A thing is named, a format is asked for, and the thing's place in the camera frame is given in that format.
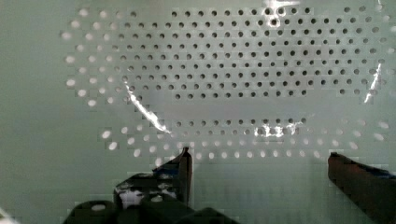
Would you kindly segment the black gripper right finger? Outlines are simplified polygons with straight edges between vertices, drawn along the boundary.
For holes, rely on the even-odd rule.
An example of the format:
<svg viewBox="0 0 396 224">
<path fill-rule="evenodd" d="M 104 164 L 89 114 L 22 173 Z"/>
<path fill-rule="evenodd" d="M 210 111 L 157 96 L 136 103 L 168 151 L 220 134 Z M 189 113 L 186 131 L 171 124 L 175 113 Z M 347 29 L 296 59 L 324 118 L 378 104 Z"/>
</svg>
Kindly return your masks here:
<svg viewBox="0 0 396 224">
<path fill-rule="evenodd" d="M 328 177 L 376 224 L 395 224 L 395 175 L 332 152 Z"/>
</svg>

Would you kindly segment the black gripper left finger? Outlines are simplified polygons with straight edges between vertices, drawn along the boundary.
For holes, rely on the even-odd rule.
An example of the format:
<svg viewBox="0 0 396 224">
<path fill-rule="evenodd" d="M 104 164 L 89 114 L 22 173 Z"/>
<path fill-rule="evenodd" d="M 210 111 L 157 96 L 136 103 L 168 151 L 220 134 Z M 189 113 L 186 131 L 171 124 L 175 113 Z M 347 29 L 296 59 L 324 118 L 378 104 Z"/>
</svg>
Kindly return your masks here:
<svg viewBox="0 0 396 224">
<path fill-rule="evenodd" d="M 192 156 L 184 147 L 172 160 L 113 189 L 113 200 L 76 205 L 62 224 L 239 224 L 221 212 L 189 207 Z"/>
</svg>

